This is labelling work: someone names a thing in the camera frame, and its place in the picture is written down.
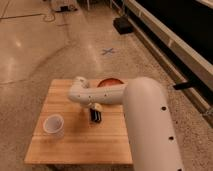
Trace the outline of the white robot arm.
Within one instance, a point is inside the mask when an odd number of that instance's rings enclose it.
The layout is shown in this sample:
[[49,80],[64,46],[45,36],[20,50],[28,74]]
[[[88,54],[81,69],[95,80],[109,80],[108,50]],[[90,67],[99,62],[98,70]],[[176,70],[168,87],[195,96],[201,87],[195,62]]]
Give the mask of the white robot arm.
[[138,77],[124,84],[90,87],[76,77],[68,98],[93,104],[121,105],[134,171],[185,171],[176,139],[167,92],[155,79]]

